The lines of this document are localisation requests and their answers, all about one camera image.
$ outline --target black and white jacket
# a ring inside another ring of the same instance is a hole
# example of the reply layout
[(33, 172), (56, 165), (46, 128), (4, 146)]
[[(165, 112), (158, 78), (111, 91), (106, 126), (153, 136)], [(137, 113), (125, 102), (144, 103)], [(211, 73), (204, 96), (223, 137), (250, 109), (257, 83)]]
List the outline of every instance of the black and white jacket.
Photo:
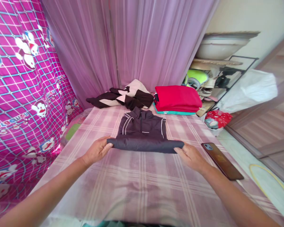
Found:
[(98, 108), (124, 105), (127, 109), (149, 108), (154, 97), (149, 93), (144, 85), (134, 79), (123, 90), (111, 88), (110, 92), (103, 93), (96, 98), (87, 98), (86, 101)]

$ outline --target wall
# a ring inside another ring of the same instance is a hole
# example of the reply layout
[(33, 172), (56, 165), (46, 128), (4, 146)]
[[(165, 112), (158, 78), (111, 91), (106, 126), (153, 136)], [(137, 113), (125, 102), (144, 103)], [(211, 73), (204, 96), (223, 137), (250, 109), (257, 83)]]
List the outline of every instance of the wall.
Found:
[(206, 32), (231, 31), (261, 31), (236, 53), (259, 63), (284, 38), (284, 0), (220, 0)]

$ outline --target jacket collar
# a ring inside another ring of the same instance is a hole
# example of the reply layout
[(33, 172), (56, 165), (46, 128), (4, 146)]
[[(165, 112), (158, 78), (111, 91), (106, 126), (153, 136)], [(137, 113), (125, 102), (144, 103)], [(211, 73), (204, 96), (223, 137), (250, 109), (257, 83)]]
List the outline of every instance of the jacket collar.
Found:
[(128, 113), (129, 116), (133, 117), (134, 119), (139, 119), (142, 116), (142, 119), (148, 119), (154, 116), (150, 110), (144, 111), (135, 107), (133, 111)]

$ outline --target brown phone case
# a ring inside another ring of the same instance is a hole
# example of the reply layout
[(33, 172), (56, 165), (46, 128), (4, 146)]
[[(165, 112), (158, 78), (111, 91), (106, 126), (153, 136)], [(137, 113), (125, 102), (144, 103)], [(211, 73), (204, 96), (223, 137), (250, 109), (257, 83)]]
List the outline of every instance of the brown phone case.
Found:
[(229, 180), (233, 181), (244, 179), (242, 174), (233, 166), (233, 164), (231, 164), (231, 162), (214, 143), (202, 143), (201, 145)]

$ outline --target pink curtain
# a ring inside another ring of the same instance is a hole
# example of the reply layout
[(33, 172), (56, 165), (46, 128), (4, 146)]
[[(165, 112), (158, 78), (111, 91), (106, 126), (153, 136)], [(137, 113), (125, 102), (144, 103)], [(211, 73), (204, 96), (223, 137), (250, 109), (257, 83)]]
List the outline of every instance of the pink curtain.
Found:
[(215, 0), (111, 1), (121, 86), (180, 85)]
[(181, 84), (217, 0), (43, 0), (61, 65), (83, 107), (134, 79)]
[(39, 0), (0, 1), (0, 216), (28, 196), (83, 111), (54, 42)]
[(86, 98), (119, 88), (109, 2), (43, 0), (61, 65), (83, 108)]

